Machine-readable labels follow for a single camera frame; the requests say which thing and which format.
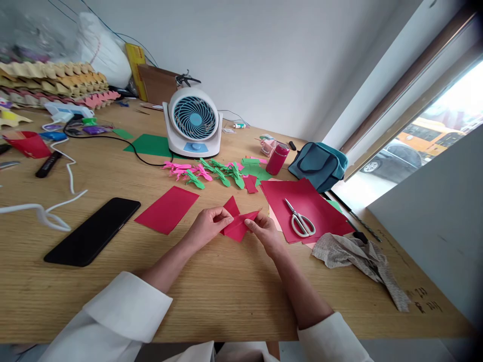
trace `phone screen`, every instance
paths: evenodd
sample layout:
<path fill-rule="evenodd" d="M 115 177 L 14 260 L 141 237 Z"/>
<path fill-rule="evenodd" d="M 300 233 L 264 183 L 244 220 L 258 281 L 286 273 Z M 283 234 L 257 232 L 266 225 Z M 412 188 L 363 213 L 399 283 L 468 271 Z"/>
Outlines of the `phone screen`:
<path fill-rule="evenodd" d="M 44 261 L 89 265 L 140 206 L 138 201 L 111 199 L 53 248 Z"/>

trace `car wheel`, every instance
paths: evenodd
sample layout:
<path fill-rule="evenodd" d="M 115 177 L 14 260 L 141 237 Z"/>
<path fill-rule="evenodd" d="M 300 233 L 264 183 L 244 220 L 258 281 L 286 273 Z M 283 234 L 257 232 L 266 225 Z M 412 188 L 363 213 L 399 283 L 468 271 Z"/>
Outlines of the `car wheel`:
<path fill-rule="evenodd" d="M 380 168 L 381 165 L 382 165 L 381 161 L 371 160 L 363 168 L 361 168 L 361 171 L 364 173 L 371 173 L 376 171 L 378 168 Z"/>

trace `red paper cup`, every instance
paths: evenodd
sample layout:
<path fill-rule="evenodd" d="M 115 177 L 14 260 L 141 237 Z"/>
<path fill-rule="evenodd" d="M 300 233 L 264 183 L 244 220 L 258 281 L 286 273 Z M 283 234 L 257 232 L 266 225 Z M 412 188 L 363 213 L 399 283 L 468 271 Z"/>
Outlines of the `red paper cup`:
<path fill-rule="evenodd" d="M 3 138 L 22 152 L 24 156 L 29 158 L 44 158 L 52 154 L 38 133 L 30 131 L 22 131 L 18 133 L 21 133 L 25 138 L 10 139 L 7 136 L 3 136 Z"/>

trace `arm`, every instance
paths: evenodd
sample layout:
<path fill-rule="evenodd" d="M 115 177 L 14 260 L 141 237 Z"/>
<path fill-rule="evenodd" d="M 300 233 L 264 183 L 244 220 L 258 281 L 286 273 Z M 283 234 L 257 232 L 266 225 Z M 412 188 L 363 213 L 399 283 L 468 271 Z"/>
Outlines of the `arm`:
<path fill-rule="evenodd" d="M 282 285 L 292 304 L 298 324 L 298 337 L 310 361 L 370 362 L 372 359 L 344 321 L 318 295 L 281 243 L 272 219 L 258 214 L 245 220 L 273 260 Z"/>
<path fill-rule="evenodd" d="M 167 313 L 172 299 L 165 293 L 184 265 L 232 221 L 222 207 L 203 210 L 180 242 L 141 278 L 123 271 L 84 305 L 39 362 L 134 361 L 143 343 L 152 341 Z M 197 350 L 203 349 L 211 355 L 211 348 Z"/>

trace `small bottle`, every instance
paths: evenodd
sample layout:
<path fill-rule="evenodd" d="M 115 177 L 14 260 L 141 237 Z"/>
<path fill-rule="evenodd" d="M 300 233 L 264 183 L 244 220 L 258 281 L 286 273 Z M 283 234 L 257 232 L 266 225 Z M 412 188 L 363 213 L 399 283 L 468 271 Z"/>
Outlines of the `small bottle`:
<path fill-rule="evenodd" d="M 287 158 L 289 152 L 290 149 L 285 143 L 277 144 L 277 147 L 275 147 L 275 151 L 273 151 L 272 157 L 270 157 L 270 159 L 268 160 L 266 168 L 267 172 L 271 175 L 278 174 L 282 169 L 282 165 L 285 162 L 285 159 Z"/>

